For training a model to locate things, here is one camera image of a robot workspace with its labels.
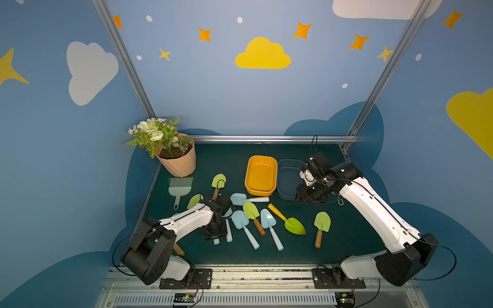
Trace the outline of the blue-grey storage box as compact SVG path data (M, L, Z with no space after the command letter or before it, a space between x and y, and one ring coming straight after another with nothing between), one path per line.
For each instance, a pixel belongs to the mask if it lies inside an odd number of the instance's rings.
M282 159L278 162L277 192L281 199L295 201L297 188L305 184L300 172L304 162L295 159Z

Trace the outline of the yellow storage box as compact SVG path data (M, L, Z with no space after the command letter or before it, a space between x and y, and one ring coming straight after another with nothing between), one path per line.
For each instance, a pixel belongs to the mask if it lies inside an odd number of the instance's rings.
M254 155L247 164L245 187L253 196L271 196L277 187L277 161L273 157Z

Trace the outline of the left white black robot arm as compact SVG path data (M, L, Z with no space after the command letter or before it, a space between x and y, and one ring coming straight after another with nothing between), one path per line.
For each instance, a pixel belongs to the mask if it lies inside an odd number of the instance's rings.
M180 256L173 256L173 247L196 229L206 241L227 236L226 215L232 201L226 195L215 200L200 200L193 208L170 218L142 221L130 236L120 261L147 286L159 279L189 282L193 265Z

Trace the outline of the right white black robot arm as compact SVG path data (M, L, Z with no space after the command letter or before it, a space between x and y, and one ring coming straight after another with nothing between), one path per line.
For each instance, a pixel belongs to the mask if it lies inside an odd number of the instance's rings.
M358 210L385 245L378 253L350 256L333 264L337 285L358 278L383 278L400 287L427 267L438 240L400 217L354 164L335 166L323 153L316 153L305 161L299 175L304 183L297 187L297 203L320 204L330 194L340 196Z

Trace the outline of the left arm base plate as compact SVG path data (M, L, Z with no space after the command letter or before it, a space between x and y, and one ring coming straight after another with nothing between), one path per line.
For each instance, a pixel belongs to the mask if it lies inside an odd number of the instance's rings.
M213 271L209 268L191 268L182 280L172 278L162 278L160 280L160 290L191 290L196 289L198 284L204 290L210 290L213 278Z

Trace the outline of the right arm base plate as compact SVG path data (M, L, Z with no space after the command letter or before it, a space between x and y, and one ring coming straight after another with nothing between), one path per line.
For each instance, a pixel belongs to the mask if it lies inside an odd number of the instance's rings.
M340 268L317 266L311 270L316 289L365 289L363 279L350 279Z

